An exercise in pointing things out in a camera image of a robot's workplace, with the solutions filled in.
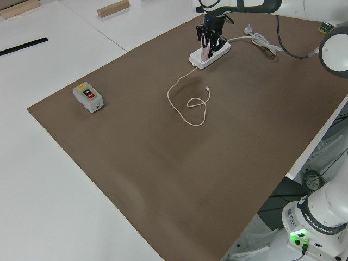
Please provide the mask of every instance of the yellow label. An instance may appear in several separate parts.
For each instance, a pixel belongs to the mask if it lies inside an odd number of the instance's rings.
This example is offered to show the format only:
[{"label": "yellow label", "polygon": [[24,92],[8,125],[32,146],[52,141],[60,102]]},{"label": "yellow label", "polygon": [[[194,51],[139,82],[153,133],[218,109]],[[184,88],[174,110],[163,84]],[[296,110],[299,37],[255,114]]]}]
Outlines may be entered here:
[{"label": "yellow label", "polygon": [[77,89],[78,90],[82,90],[83,88],[85,88],[86,87],[86,85],[83,83],[83,84],[81,84]]}]

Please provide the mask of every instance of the brown tabletop covering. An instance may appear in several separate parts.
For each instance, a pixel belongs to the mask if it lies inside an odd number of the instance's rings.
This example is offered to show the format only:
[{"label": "brown tabletop covering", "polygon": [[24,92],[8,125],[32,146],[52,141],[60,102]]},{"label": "brown tabletop covering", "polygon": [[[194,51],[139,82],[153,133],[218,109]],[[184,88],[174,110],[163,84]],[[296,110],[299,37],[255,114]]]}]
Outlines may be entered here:
[{"label": "brown tabletop covering", "polygon": [[[276,18],[233,14],[228,38],[249,23],[278,44]],[[326,72],[319,58],[296,60],[249,42],[171,93],[191,122],[207,97],[201,127],[182,121],[166,92],[198,49],[198,17],[112,61],[28,108],[66,153],[166,260],[218,261],[348,93],[347,82]],[[284,45],[305,55],[319,45],[319,23],[282,18]],[[82,82],[105,107],[89,113],[74,97]]]}]

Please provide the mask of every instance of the power strip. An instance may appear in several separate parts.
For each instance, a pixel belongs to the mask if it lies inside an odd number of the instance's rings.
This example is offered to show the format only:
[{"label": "power strip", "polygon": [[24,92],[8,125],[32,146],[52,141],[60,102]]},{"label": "power strip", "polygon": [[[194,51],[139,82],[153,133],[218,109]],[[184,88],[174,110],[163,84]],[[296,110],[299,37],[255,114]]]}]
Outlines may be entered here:
[{"label": "power strip", "polygon": [[229,43],[225,43],[224,46],[218,50],[217,52],[213,53],[213,56],[210,57],[207,61],[203,61],[201,63],[201,54],[202,54],[202,48],[199,48],[198,50],[194,51],[190,54],[189,61],[192,63],[193,66],[199,66],[199,69],[204,69],[208,65],[212,64],[216,60],[218,60],[220,57],[222,57],[224,54],[229,52],[231,45]]}]

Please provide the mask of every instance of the gray control box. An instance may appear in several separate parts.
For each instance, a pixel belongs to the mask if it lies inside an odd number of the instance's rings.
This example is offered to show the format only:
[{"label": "gray control box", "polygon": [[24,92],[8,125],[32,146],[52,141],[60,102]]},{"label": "gray control box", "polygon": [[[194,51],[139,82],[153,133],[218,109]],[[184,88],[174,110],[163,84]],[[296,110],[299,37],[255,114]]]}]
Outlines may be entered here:
[{"label": "gray control box", "polygon": [[83,83],[73,89],[75,98],[82,103],[86,109],[94,113],[104,105],[103,97],[88,83]]}]

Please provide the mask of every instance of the red button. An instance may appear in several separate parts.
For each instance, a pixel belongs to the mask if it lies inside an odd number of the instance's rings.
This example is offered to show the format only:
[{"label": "red button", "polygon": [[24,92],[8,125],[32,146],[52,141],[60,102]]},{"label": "red button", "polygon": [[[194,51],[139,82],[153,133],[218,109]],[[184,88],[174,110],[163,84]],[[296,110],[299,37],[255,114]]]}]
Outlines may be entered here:
[{"label": "red button", "polygon": [[90,94],[87,94],[87,97],[92,99],[95,95],[93,94],[93,92],[91,92]]}]

